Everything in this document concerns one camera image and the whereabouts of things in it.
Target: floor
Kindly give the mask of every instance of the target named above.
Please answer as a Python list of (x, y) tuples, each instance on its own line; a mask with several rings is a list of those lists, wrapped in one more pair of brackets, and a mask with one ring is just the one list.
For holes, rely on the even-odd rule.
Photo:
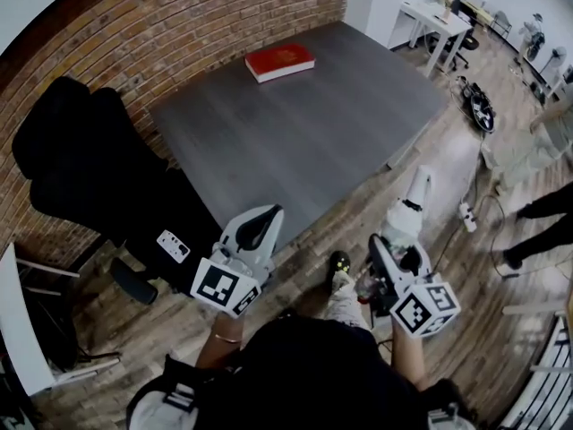
[[(477, 37), (480, 48), (467, 53), (471, 67), (460, 69), (459, 73), (478, 82), (492, 99), (498, 130), (488, 144), (500, 148), (510, 141), (513, 130), (528, 125), (540, 107), (522, 82), (521, 73), (510, 69), (514, 53), (499, 39), (490, 39), (481, 32)], [(406, 47), (398, 54), (418, 66), (427, 59), (424, 47)], [(427, 164), (436, 177), (423, 243), (436, 263), (456, 231), (440, 262), (440, 272), (453, 286), (463, 307), (455, 323), (426, 342), (428, 368), (433, 379), (451, 377), (480, 418), (491, 423), (523, 386), (527, 368), (539, 355), (551, 323), (549, 316), (503, 316), (501, 308), (562, 297), (571, 275), (570, 262), (559, 269), (552, 264), (568, 258), (570, 248), (562, 247), (530, 259), (524, 271), (547, 269), (508, 281), (500, 278), (489, 255), (501, 224), (500, 210), (491, 198), (483, 197), (492, 192), (492, 181), (489, 173), (480, 168), (477, 195), (472, 183), (480, 135), (458, 108), (458, 98), (450, 92), (450, 83), (456, 91), (454, 73), (450, 78), (435, 71), (432, 80), (449, 96), (448, 108), (428, 127), (398, 168), (382, 169), (372, 176), (311, 230), (278, 253), (276, 278), (250, 309), (247, 334), (252, 335), (290, 305), (296, 305), (305, 314), (319, 313), (322, 299), (314, 288), (324, 278), (331, 251), (346, 249), (355, 264), (355, 273), (360, 273), (368, 236), (407, 188), (415, 168)], [(509, 218), (495, 240), (496, 250), (530, 237), (555, 220), (516, 223), (510, 213), (570, 181), (572, 162), (568, 155), (555, 167), (500, 198)], [(468, 186), (467, 199), (477, 199), (478, 229), (474, 234), (458, 229), (456, 217), (459, 200)], [(106, 273), (114, 253), (111, 245), (105, 245), (82, 270), (92, 277), (82, 279), (75, 288), (74, 320), (84, 347), (92, 353), (120, 350), (122, 363), (94, 380), (40, 394), (35, 401), (46, 417), (43, 428), (124, 428), (125, 406), (143, 384), (160, 374), (165, 354), (192, 363), (208, 335), (213, 312), (196, 301), (171, 294), (163, 282), (158, 284), (160, 296), (152, 306), (131, 301)], [(388, 333), (379, 330), (375, 335), (386, 339)], [(388, 356), (385, 349), (382, 354)]]

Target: white power adapter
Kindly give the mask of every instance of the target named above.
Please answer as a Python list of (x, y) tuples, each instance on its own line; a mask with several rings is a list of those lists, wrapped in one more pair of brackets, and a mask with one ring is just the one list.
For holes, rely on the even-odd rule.
[(467, 202), (462, 202), (459, 204), (459, 217), (464, 221), (464, 226), (468, 233), (473, 233), (477, 230), (477, 224), (475, 221), (475, 216), (473, 209), (469, 206)]

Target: bracelet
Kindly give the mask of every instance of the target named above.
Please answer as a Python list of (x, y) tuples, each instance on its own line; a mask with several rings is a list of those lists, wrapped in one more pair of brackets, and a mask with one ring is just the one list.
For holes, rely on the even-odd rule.
[(215, 338), (218, 340), (223, 340), (224, 342), (228, 342), (229, 344), (240, 344), (243, 340), (231, 340), (230, 338), (225, 338), (215, 333)]

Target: white marker cube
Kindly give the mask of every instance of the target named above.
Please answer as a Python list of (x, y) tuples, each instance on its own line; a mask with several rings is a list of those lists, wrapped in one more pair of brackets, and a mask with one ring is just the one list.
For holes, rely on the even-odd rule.
[(461, 312), (449, 283), (412, 285), (390, 310), (411, 338), (441, 331)]
[(202, 258), (189, 294), (236, 319), (261, 294), (261, 287), (252, 277)]

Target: red book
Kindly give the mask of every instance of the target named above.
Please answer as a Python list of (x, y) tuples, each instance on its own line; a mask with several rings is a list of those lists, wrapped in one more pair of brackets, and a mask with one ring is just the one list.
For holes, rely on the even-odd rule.
[(244, 63), (257, 82), (267, 82), (314, 67), (314, 56), (301, 45), (284, 45), (248, 54)]

